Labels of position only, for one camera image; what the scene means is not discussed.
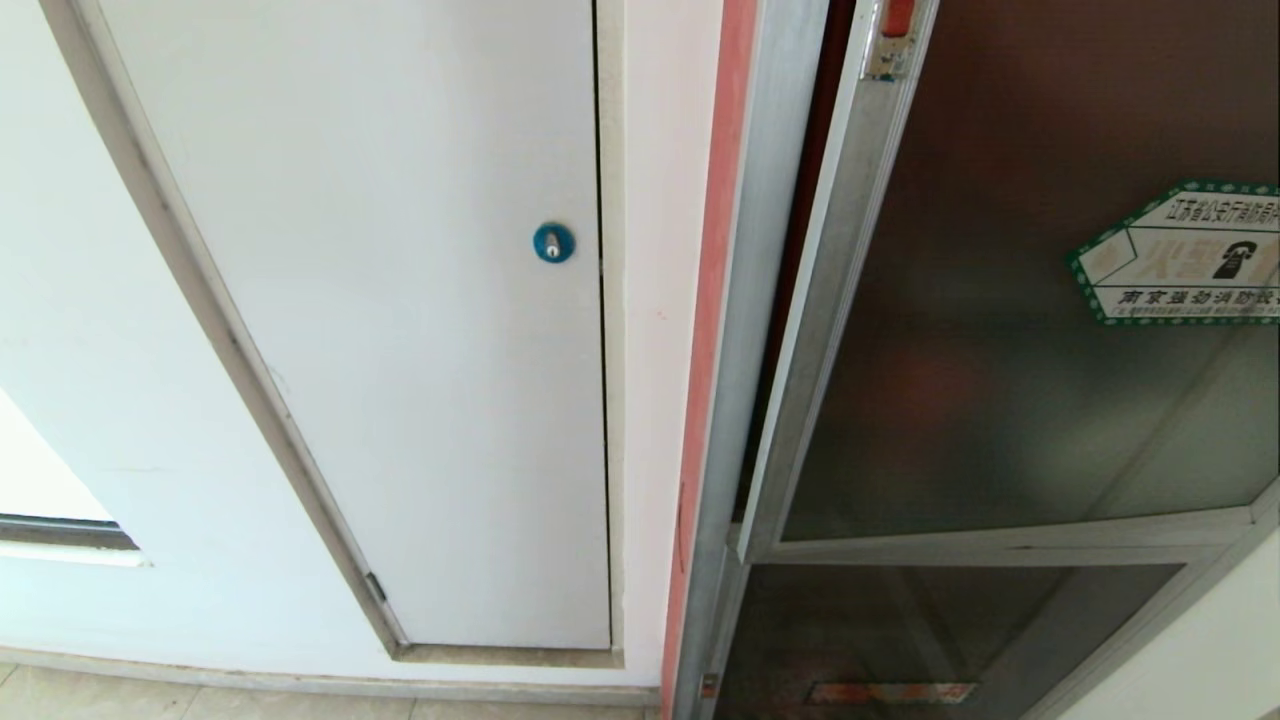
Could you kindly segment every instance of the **wall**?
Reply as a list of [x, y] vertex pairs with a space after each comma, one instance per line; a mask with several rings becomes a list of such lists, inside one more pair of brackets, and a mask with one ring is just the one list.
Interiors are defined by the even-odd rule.
[[657, 685], [719, 13], [712, 0], [625, 9], [626, 667], [588, 670], [387, 657], [147, 236], [38, 4], [0, 3], [0, 386], [154, 564], [0, 559], [0, 646], [265, 673]]
[[1280, 706], [1280, 533], [1064, 720], [1256, 720]]

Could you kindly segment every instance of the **green and white sticker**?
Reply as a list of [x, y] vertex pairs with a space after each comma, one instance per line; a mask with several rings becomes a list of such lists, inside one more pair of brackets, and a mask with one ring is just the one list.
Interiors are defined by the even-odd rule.
[[1107, 325], [1280, 323], [1280, 186], [1183, 182], [1068, 265]]

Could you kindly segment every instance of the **cabinet door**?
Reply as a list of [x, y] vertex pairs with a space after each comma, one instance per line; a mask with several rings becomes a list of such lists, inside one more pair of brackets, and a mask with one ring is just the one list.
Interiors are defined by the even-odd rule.
[[101, 5], [408, 639], [608, 647], [590, 3]]

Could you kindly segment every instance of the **glass panel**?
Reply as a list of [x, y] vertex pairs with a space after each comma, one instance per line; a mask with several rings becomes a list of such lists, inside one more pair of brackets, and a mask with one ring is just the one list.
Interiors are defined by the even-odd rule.
[[0, 388], [0, 515], [111, 519], [4, 388]]
[[1276, 8], [942, 4], [786, 539], [1244, 505], [1276, 477], [1276, 328], [1100, 327], [1065, 269], [1180, 178], [1277, 181]]
[[1180, 568], [758, 565], [716, 717], [1015, 720]]

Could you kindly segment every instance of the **floor tile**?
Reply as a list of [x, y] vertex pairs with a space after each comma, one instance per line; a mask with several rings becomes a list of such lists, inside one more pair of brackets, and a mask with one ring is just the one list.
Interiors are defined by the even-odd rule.
[[420, 700], [412, 720], [644, 720], [644, 708]]
[[183, 720], [408, 720], [410, 698], [202, 688]]
[[0, 685], [0, 720], [179, 720], [198, 689], [22, 665]]

